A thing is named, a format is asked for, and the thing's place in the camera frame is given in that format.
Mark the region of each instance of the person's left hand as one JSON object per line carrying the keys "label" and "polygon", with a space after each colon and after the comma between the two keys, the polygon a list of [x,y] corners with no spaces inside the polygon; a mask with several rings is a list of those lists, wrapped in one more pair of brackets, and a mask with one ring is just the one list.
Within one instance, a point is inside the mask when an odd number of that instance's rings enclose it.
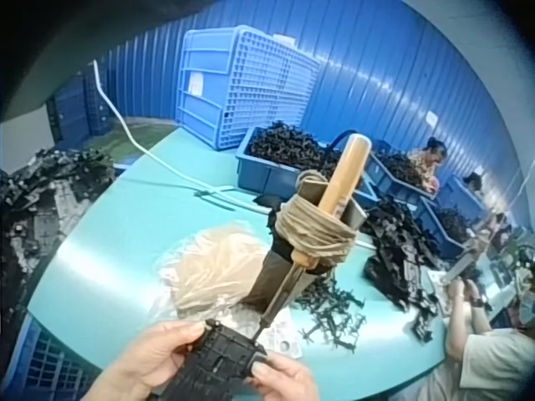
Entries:
{"label": "person's left hand", "polygon": [[100,374],[84,401],[146,399],[175,376],[186,346],[204,329],[204,322],[161,322],[149,328]]}
{"label": "person's left hand", "polygon": [[464,292],[465,283],[459,278],[451,282],[448,286],[448,295],[450,296],[450,299],[455,297],[464,297]]}

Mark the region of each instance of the tool holder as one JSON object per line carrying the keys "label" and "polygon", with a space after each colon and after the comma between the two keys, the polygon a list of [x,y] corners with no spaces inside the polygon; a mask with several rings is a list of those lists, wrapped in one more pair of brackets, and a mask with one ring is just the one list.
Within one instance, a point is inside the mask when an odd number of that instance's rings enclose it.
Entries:
{"label": "tool holder", "polygon": [[[327,189],[327,182],[311,180],[305,178],[298,189],[298,195],[317,206],[321,201],[325,190]],[[340,220],[346,226],[353,230],[358,230],[362,223],[366,220],[367,215],[359,204],[354,200],[349,200],[344,209]],[[273,233],[273,241],[280,241],[276,250],[272,250],[266,255],[262,264],[262,270],[257,277],[249,295],[243,299],[243,303],[253,307],[260,313],[264,313],[277,293],[277,290],[283,283],[284,278],[290,272],[293,264],[291,257],[293,247],[288,243],[286,238],[278,236],[277,232]],[[332,266],[318,265],[315,269],[306,271],[299,279],[297,285],[292,290],[286,304],[295,300],[306,287],[308,287],[318,277],[330,272]]]}

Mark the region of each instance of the plastic bag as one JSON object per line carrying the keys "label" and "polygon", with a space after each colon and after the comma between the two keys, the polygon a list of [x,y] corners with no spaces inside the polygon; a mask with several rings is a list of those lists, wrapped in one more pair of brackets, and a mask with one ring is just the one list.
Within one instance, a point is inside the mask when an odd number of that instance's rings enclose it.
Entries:
{"label": "plastic bag", "polygon": [[[150,310],[150,320],[206,320],[252,337],[260,314],[240,301],[251,291],[268,247],[237,223],[203,230],[181,241],[158,262],[164,291]],[[288,308],[258,341],[272,351],[302,356]]]}
{"label": "plastic bag", "polygon": [[203,230],[160,264],[179,318],[207,318],[238,303],[252,288],[267,247],[241,225]]}

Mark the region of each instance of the floor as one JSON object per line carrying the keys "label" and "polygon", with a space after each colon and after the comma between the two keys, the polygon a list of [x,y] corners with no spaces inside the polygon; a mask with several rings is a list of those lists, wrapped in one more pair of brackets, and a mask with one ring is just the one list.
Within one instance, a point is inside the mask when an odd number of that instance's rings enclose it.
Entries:
{"label": "floor", "polygon": [[[134,139],[146,149],[156,145],[177,128],[167,121],[158,122],[158,120],[127,121],[127,125]],[[86,142],[85,148],[99,149],[115,163],[131,164],[143,154],[130,142],[125,130],[118,122],[114,123],[108,134],[94,137]]]}

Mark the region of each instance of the blue corrugated wall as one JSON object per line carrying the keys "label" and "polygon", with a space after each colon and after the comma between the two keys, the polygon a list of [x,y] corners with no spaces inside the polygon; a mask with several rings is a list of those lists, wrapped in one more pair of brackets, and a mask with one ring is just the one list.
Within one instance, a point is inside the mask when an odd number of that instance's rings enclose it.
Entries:
{"label": "blue corrugated wall", "polygon": [[[408,150],[434,135],[450,148],[442,180],[482,165],[507,200],[516,194],[523,176],[492,98],[455,47],[400,0],[221,0],[110,51],[120,111],[173,119],[184,33],[239,24],[294,37],[321,61],[303,119],[321,140],[354,128]],[[434,129],[428,110],[438,116]],[[525,195],[514,212],[529,221]]]}

